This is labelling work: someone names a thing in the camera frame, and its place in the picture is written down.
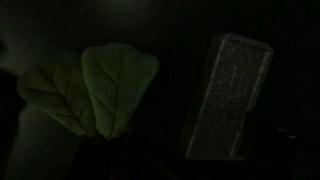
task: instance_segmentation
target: fiddle leaf fig leaf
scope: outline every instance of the fiddle leaf fig leaf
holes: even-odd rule
[[[82,67],[97,131],[106,139],[119,136],[127,129],[158,71],[157,58],[114,43],[86,49],[82,54]]]
[[[83,80],[81,54],[62,52],[23,74],[18,93],[77,135],[94,135],[95,117]]]

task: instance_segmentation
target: textured panel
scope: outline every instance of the textured panel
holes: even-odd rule
[[[188,159],[236,155],[272,54],[268,45],[238,35],[213,38],[181,140]]]

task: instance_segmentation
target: rectangular object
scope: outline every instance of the rectangular object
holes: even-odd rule
[[[235,158],[273,50],[235,34],[215,36],[181,138],[187,159]]]

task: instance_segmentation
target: green leaf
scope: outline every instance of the green leaf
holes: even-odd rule
[[[119,136],[158,71],[157,58],[115,43],[86,49],[82,66],[98,132],[106,139]]]
[[[62,52],[41,61],[19,78],[17,90],[27,102],[75,134],[95,134],[95,117],[79,52]]]

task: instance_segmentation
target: dark background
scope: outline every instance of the dark background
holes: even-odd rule
[[[182,166],[181,162],[171,161],[179,156],[181,131],[211,38],[233,32],[266,42],[275,55],[251,118],[258,125],[250,126],[250,133],[261,139],[255,138],[253,141],[260,144],[248,145],[248,149],[254,149],[262,159],[269,159],[266,169],[261,170],[261,173],[270,174],[269,179],[275,178],[276,173],[269,172],[276,172],[277,164],[284,168],[279,170],[283,177],[279,176],[287,178],[293,167],[291,154],[295,154],[296,146],[273,138],[270,132],[276,128],[287,129],[311,147],[316,146],[320,137],[319,8],[320,2],[316,0],[300,3],[284,0],[1,0],[0,63],[3,69],[19,76],[44,55],[112,42],[128,43],[154,54],[160,61],[160,72],[138,109],[134,126],[142,132],[147,149],[178,172],[175,166]],[[2,82],[1,88],[8,86],[6,81]],[[6,129],[8,126],[2,125],[3,122],[0,128]],[[55,147],[63,151],[64,143],[61,140]],[[41,152],[33,152],[30,157],[37,154]],[[21,176],[32,176],[25,168],[34,163],[32,159],[18,163]],[[238,162],[232,166],[214,163],[190,163],[192,165],[186,168],[194,170],[195,176],[199,175],[195,167],[204,167],[202,170],[213,167],[204,170],[205,173],[213,171],[211,174],[221,177],[230,176],[228,172],[235,172],[234,177],[257,172],[245,170]],[[13,165],[11,171],[17,171],[15,168],[17,166]]]

